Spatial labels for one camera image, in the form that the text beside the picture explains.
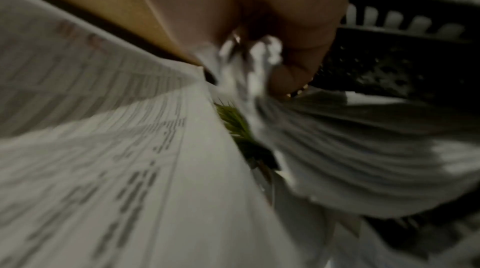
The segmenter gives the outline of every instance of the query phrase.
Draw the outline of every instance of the white paper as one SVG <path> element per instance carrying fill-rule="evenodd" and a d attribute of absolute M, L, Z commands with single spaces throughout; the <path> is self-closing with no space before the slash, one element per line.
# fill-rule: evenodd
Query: white paper
<path fill-rule="evenodd" d="M 0 9 L 0 267 L 302 266 L 195 67 Z"/>

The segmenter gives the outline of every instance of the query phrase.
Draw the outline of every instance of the hand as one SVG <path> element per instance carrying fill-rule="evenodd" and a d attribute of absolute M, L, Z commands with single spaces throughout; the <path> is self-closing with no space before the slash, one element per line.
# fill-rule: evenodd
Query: hand
<path fill-rule="evenodd" d="M 283 43 L 284 65 L 270 79 L 271 93 L 286 94 L 308 83 L 328 51 L 348 0 L 147 0 L 164 29 L 188 50 L 221 45 L 236 31 L 265 34 Z"/>

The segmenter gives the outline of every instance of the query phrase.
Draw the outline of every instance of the black plastic basket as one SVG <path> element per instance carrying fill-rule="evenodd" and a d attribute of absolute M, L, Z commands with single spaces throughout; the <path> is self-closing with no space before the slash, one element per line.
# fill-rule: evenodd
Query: black plastic basket
<path fill-rule="evenodd" d="M 310 85 L 476 110 L 480 6 L 446 0 L 350 4 L 356 13 L 342 19 Z M 368 18 L 373 8 L 376 12 Z M 392 14 L 402 18 L 396 27 L 389 22 Z M 429 23 L 419 29 L 417 19 Z M 452 26 L 457 34 L 443 33 Z"/>

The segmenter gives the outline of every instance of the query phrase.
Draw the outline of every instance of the skin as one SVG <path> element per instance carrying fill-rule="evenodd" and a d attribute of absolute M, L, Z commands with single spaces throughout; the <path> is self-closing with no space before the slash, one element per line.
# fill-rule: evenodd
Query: skin
<path fill-rule="evenodd" d="M 283 43 L 283 63 L 270 91 L 287 94 L 308 83 L 328 51 L 348 0 L 147 0 L 171 38 L 185 51 L 270 34 Z"/>

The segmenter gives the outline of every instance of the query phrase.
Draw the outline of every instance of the paper sheet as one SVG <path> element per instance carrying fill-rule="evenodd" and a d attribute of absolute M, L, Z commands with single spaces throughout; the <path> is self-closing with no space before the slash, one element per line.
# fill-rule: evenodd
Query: paper sheet
<path fill-rule="evenodd" d="M 301 267 L 195 67 L 32 2 L 0 0 L 0 267 Z"/>

